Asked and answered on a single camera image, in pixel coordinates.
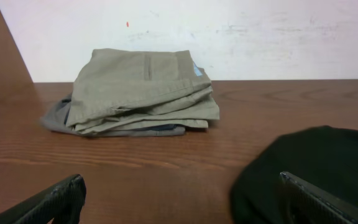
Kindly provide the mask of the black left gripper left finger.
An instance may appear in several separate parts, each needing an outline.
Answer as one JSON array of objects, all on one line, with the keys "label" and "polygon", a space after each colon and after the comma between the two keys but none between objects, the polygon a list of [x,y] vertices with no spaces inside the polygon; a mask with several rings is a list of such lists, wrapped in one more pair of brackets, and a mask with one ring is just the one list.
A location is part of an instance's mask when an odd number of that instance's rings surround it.
[{"label": "black left gripper left finger", "polygon": [[85,180],[71,175],[0,213],[0,224],[79,224],[85,199]]}]

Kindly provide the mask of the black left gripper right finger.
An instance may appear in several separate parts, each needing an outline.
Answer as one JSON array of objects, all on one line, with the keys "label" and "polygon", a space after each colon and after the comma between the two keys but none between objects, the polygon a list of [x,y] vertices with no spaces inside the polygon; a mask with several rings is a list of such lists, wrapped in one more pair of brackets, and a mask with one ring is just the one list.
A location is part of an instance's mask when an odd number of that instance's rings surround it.
[{"label": "black left gripper right finger", "polygon": [[289,173],[281,172],[279,209],[289,224],[358,224],[358,208]]}]

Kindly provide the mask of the black t-shirt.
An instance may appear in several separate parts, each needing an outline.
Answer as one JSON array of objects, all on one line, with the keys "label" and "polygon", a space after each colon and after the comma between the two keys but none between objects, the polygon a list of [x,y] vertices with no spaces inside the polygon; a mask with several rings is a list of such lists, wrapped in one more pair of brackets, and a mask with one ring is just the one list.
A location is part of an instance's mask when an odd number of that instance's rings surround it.
[{"label": "black t-shirt", "polygon": [[282,223],[277,190],[281,172],[358,207],[358,131],[320,126],[279,136],[232,186],[234,223]]}]

